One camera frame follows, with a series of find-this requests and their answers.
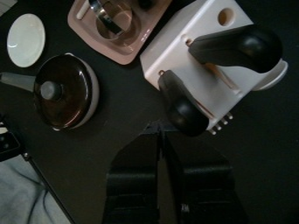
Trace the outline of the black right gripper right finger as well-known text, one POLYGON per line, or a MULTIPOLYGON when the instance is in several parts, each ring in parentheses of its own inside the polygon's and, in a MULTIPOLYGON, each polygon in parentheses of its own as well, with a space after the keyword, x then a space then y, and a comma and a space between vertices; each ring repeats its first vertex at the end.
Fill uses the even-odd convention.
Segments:
POLYGON ((201 140, 163 126, 163 156, 177 224, 248 224, 229 161, 201 140))

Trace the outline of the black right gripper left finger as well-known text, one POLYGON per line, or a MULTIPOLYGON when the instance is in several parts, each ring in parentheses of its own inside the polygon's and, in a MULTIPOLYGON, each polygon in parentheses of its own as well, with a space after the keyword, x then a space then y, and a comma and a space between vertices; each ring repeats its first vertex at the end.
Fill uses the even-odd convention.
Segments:
POLYGON ((101 224, 159 224, 159 134, 149 123, 112 160, 101 224))

